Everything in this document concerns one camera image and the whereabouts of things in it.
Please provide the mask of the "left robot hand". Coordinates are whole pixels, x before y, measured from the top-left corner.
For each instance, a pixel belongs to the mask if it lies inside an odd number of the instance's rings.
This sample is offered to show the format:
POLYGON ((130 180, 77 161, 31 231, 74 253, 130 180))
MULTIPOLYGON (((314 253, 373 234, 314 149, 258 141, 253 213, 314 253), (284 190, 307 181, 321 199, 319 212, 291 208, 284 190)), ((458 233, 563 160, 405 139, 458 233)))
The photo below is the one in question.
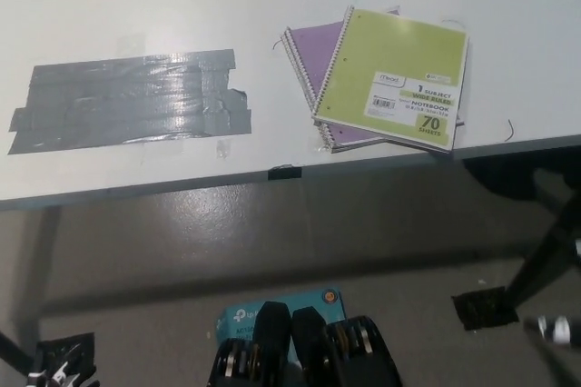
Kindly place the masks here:
POLYGON ((29 372, 26 387, 70 387, 78 379, 78 374, 70 373, 70 363, 64 362, 54 370, 44 369, 41 372, 29 372))

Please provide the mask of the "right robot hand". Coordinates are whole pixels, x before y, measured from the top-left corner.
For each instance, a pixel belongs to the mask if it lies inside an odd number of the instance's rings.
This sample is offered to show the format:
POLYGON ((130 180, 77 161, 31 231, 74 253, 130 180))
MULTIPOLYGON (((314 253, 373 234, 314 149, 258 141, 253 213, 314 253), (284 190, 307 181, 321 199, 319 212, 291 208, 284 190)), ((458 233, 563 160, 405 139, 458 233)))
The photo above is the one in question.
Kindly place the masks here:
POLYGON ((526 318, 523 327, 526 332, 548 343, 569 347, 580 345, 580 324, 566 316, 526 318))

